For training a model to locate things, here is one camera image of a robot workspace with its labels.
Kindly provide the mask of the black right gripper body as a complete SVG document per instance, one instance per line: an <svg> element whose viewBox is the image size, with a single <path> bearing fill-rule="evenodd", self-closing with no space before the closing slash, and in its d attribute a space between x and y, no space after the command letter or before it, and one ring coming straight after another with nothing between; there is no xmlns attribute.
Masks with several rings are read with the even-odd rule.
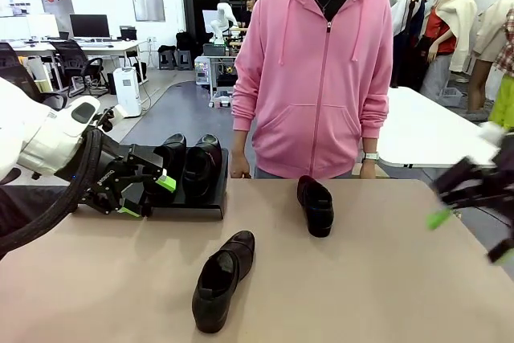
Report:
<svg viewBox="0 0 514 343"><path fill-rule="evenodd" d="M513 208L513 138L504 137L496 155L492 158L495 164L494 183L496 199L493 209Z"/></svg>

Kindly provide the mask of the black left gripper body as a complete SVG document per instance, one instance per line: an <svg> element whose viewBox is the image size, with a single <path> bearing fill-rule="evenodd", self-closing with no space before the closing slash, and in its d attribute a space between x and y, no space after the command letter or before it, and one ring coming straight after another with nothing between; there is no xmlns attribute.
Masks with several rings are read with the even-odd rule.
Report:
<svg viewBox="0 0 514 343"><path fill-rule="evenodd" d="M121 149L122 146L114 140L102 140L96 173L91 185L80 198L79 204L85 204L97 210L92 205L94 193L111 190L114 194L122 196L122 191L130 184L127 178L133 176L133 167L125 162L126 154Z"/></svg>

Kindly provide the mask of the person's right hand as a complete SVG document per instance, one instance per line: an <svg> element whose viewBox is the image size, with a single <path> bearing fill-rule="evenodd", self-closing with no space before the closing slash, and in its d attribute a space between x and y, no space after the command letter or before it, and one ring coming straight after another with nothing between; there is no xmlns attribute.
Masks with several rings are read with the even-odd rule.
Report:
<svg viewBox="0 0 514 343"><path fill-rule="evenodd" d="M231 153L230 176L232 178L251 178L250 164L244 153Z"/></svg>

